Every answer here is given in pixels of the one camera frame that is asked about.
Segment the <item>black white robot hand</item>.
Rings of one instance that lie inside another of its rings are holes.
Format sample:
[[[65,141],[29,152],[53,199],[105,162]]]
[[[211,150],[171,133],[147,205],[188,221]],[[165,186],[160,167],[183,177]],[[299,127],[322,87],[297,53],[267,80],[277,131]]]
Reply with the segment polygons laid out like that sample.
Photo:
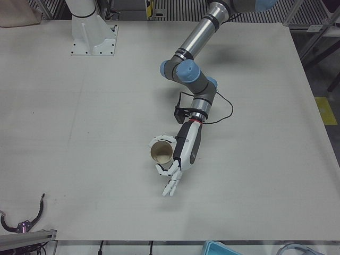
[[[190,119],[181,126],[176,136],[159,135],[148,144],[157,173],[169,177],[162,196],[173,196],[183,172],[194,165],[202,127],[202,122]]]

